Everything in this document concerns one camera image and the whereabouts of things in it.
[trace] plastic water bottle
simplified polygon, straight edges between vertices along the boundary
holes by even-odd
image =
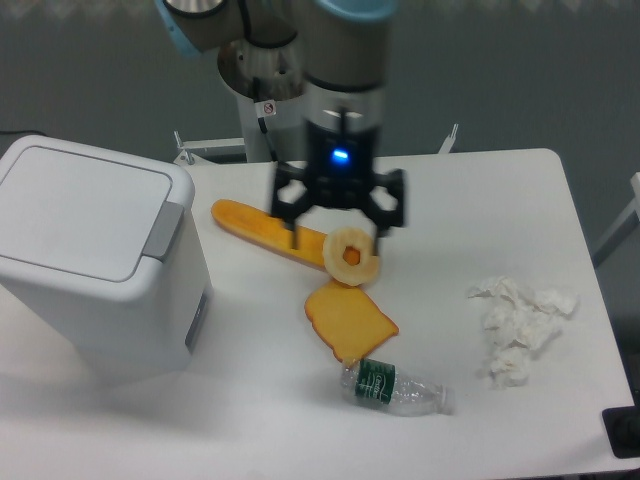
[[[409,376],[388,363],[345,359],[341,384],[342,396],[349,403],[392,415],[453,413],[451,389]]]

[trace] gray wall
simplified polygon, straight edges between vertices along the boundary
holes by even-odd
[[[479,6],[494,3],[401,0],[380,153],[435,152],[455,122],[463,151],[551,148],[592,244],[632,198],[629,178],[640,171],[640,8]],[[134,18],[122,8],[103,20],[78,12],[60,21],[44,8],[19,21],[0,15],[5,128],[165,161],[175,156],[174,129],[183,139],[240,135],[215,53],[183,59],[155,12]],[[9,143],[0,137],[0,152]],[[615,325],[640,346],[636,252],[638,235],[599,275]]]

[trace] green bottle label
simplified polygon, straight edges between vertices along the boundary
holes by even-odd
[[[374,398],[389,405],[395,380],[395,366],[375,360],[360,360],[356,397]]]

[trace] blue led light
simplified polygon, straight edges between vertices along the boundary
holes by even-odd
[[[336,148],[333,151],[333,155],[331,155],[331,161],[336,165],[348,165],[349,153],[346,150],[340,150],[339,148]]]

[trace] table surface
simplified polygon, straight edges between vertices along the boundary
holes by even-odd
[[[559,158],[547,150],[384,158],[408,174],[408,227],[383,240],[369,296],[400,327],[372,358],[454,389],[453,416],[346,403],[339,364],[306,319],[325,272],[220,230],[220,198],[264,208],[272,165],[186,167],[215,290],[194,358],[163,372],[78,352],[0,289],[0,477],[300,480],[517,478],[630,469],[600,412],[631,405]],[[313,210],[323,231],[371,228]],[[580,295],[526,386],[491,388],[485,277]]]

